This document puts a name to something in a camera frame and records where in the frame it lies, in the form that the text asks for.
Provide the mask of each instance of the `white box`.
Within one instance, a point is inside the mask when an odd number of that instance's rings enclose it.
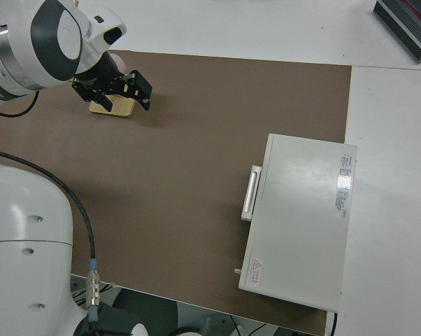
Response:
[[[269,135],[239,288],[338,311],[356,155]]]

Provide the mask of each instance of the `cable connector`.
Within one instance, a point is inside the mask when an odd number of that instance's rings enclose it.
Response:
[[[97,260],[90,260],[90,270],[86,278],[86,305],[88,310],[87,320],[90,323],[99,320],[98,310],[100,303],[100,278],[97,271]]]

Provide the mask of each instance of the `label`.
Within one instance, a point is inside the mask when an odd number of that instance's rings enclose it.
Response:
[[[250,272],[248,274],[248,285],[258,286],[260,282],[260,273],[262,271],[263,261],[259,258],[252,258],[250,263]]]
[[[352,169],[354,163],[354,159],[350,154],[341,156],[335,201],[336,211],[341,218],[345,218],[348,212],[348,200],[350,189],[352,188]]]

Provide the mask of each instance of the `handle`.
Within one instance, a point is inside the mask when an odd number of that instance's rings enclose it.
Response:
[[[241,213],[241,219],[244,221],[250,222],[252,220],[255,197],[257,195],[257,187],[259,186],[261,172],[262,167],[252,166],[250,181],[248,183],[248,189],[246,190],[245,203],[243,204],[243,210]]]

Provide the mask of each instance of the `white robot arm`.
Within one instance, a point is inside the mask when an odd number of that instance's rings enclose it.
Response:
[[[122,95],[148,110],[151,85],[137,71],[120,73],[107,51],[125,32],[109,9],[85,14],[72,0],[0,0],[0,106],[74,78],[85,101],[110,110],[106,95]],[[77,307],[71,250],[72,214],[60,189],[0,164],[0,335],[146,335],[135,316],[99,306],[94,255],[88,314]],[[106,316],[119,316],[120,329],[107,328]]]

